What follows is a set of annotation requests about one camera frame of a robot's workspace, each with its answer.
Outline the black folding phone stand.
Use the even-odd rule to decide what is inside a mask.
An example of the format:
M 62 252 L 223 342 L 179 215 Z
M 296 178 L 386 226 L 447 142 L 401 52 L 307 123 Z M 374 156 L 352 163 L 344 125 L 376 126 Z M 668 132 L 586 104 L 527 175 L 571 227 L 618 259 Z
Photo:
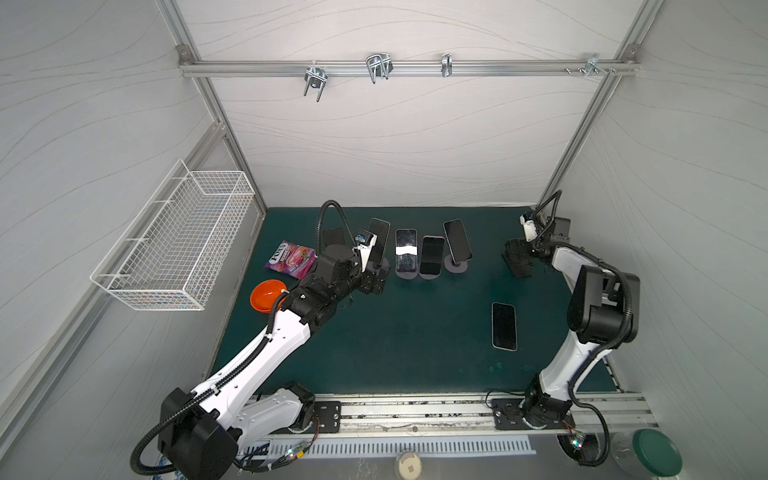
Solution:
M 345 246 L 347 244 L 345 231 L 342 227 L 324 229 L 321 236 L 325 247 L 332 245 Z

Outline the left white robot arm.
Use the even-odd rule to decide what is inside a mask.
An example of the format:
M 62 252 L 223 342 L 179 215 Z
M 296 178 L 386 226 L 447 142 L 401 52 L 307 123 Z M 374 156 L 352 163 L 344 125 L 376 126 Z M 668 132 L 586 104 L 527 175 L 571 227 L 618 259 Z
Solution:
M 266 397 L 256 391 L 297 349 L 312 338 L 354 291 L 380 294 L 389 273 L 384 250 L 388 222 L 373 218 L 351 242 L 331 242 L 316 226 L 317 258 L 293 287 L 273 301 L 265 328 L 209 379 L 186 392 L 172 391 L 163 401 L 160 420 L 134 447 L 129 465 L 140 476 L 173 472 L 186 479 L 220 479 L 231 468 L 251 474 L 290 465 L 306 454 L 303 441 L 275 460 L 255 461 L 246 452 L 252 441 L 279 431 L 322 430 L 315 397 L 296 383 Z

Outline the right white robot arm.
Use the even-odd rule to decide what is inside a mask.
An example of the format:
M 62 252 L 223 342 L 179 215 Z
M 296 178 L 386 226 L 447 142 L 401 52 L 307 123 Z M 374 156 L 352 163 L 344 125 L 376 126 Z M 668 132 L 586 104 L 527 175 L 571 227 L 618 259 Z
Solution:
M 549 365 L 532 380 L 520 410 L 525 423 L 543 429 L 562 422 L 572 406 L 584 408 L 576 392 L 592 368 L 613 350 L 634 340 L 639 328 L 636 300 L 640 280 L 569 242 L 570 221 L 556 215 L 555 191 L 520 217 L 524 236 L 507 243 L 508 263 L 519 278 L 532 274 L 539 258 L 571 283 L 566 311 L 569 332 Z

